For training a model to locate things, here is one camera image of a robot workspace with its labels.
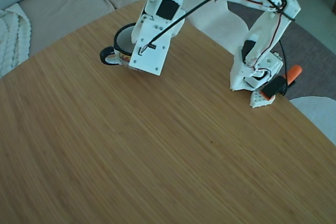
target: bamboo tabletop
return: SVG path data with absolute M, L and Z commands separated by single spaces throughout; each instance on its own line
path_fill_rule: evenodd
M 335 223 L 335 146 L 280 95 L 250 108 L 192 25 L 159 77 L 100 62 L 142 6 L 0 79 L 0 223 Z

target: sofa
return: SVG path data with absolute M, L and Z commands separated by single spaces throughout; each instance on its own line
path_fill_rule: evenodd
M 31 57 L 68 33 L 135 1 L 139 0 L 0 0 L 0 9 L 18 2 L 29 18 L 32 26 Z M 192 8 L 200 1 L 185 0 L 185 9 Z M 218 19 L 226 20 L 226 25 L 216 25 L 223 23 L 217 22 Z M 231 13 L 225 2 L 220 5 L 209 3 L 189 21 L 231 53 L 248 32 L 243 20 Z M 230 37 L 224 39 L 223 36 L 228 34 L 225 31 L 230 31 Z

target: mug handle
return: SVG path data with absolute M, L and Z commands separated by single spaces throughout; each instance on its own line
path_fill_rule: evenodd
M 110 55 L 115 55 L 115 57 L 107 59 L 107 57 L 109 57 Z M 104 48 L 100 52 L 100 60 L 105 65 L 119 65 L 120 64 L 120 59 L 116 55 L 114 47 Z

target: mug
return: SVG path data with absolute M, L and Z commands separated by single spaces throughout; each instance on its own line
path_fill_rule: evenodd
M 123 65 L 127 68 L 140 71 L 139 69 L 129 66 L 134 44 L 132 43 L 131 35 L 135 23 L 128 24 L 122 27 L 114 36 L 113 46 L 104 48 L 100 52 L 100 60 L 105 65 Z

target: white 3d printed robot arm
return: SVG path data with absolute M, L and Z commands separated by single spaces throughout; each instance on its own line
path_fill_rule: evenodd
M 264 11 L 235 52 L 230 72 L 232 90 L 254 91 L 280 71 L 282 60 L 270 50 L 299 13 L 300 6 L 296 0 L 225 1 Z M 183 0 L 147 1 L 132 33 L 135 49 L 130 66 L 160 75 L 171 38 L 180 31 L 184 17 L 199 7 L 186 14 L 182 4 Z

